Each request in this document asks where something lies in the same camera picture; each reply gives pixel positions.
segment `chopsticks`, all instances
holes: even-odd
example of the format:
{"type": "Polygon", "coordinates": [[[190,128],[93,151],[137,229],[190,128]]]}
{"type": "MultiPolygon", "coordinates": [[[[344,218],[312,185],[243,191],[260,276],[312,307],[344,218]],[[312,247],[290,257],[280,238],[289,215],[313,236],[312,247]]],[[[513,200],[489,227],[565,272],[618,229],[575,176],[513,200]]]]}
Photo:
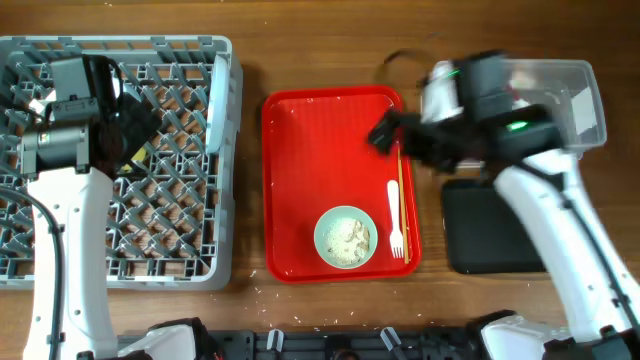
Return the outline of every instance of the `chopsticks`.
{"type": "Polygon", "coordinates": [[[407,210],[404,204],[404,183],[402,181],[402,159],[398,149],[398,185],[400,187],[400,216],[402,220],[402,240],[404,241],[404,263],[409,263],[409,239],[407,238],[407,210]]]}

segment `white fork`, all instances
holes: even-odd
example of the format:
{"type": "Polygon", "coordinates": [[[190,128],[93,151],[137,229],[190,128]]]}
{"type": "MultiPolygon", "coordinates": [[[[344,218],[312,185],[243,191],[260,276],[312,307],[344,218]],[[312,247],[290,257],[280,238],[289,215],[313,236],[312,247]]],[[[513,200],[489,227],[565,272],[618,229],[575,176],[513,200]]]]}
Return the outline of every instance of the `white fork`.
{"type": "Polygon", "coordinates": [[[389,196],[389,210],[391,211],[392,230],[389,242],[394,258],[404,257],[404,240],[400,231],[400,188],[398,182],[391,180],[387,183],[387,195],[389,196]]]}

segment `bowl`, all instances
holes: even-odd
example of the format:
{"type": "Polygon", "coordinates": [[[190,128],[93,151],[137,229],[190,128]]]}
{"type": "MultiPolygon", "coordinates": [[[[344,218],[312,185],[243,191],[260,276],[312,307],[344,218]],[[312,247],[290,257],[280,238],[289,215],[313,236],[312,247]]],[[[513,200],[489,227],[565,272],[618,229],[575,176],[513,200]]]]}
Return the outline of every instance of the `bowl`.
{"type": "Polygon", "coordinates": [[[313,232],[313,241],[316,245],[316,251],[318,251],[322,260],[327,264],[338,269],[355,269],[369,261],[373,256],[373,253],[376,251],[376,247],[378,246],[378,230],[376,230],[376,225],[373,223],[373,220],[371,220],[371,217],[364,211],[353,206],[337,206],[325,212],[320,217],[313,232]],[[327,248],[327,236],[329,234],[329,229],[338,219],[341,218],[352,218],[358,220],[369,230],[369,251],[362,260],[350,265],[339,264],[333,260],[332,257],[329,256],[327,248]]]}

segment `wooden table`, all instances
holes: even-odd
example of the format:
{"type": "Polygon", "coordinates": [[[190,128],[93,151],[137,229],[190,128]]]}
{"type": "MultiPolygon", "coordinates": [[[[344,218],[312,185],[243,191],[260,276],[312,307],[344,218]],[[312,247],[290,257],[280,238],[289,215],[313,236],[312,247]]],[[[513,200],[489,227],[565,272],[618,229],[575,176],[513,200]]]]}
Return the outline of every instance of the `wooden table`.
{"type": "MultiPolygon", "coordinates": [[[[110,291],[117,333],[140,334],[155,323],[193,316],[209,329],[256,331],[460,325],[504,308],[531,320],[563,318],[546,275],[463,276],[450,269],[439,204],[442,179],[419,167],[414,176],[424,256],[414,274],[287,286],[266,270],[256,120],[261,102],[276,90],[372,83],[382,59],[399,48],[426,49],[434,59],[502,48],[516,58],[589,61],[604,101],[609,140],[585,155],[581,170],[618,251],[640,275],[639,2],[112,1],[0,0],[0,34],[220,34],[233,42],[245,74],[232,281],[222,292],[110,291]]],[[[410,109],[417,108],[414,84],[424,71],[402,61],[391,70],[410,109]]],[[[21,356],[31,306],[29,291],[0,293],[0,356],[21,356]]]]}

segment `dish rack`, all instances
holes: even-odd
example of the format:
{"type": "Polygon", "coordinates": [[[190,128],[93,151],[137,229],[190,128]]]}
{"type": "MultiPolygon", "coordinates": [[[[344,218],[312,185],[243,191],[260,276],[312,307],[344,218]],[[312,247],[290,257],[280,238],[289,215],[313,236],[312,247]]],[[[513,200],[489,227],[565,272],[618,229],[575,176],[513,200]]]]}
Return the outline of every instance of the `dish rack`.
{"type": "MultiPolygon", "coordinates": [[[[0,37],[0,100],[26,107],[45,99],[54,90],[48,63],[80,54],[114,59],[124,90],[148,101],[162,119],[134,157],[135,169],[114,181],[105,233],[108,286],[223,288],[231,276],[243,80],[231,42],[221,36],[0,37]]],[[[0,102],[0,185],[26,192],[19,144],[32,121],[0,102]]],[[[0,288],[31,288],[31,207],[0,200],[0,227],[0,288]]]]}

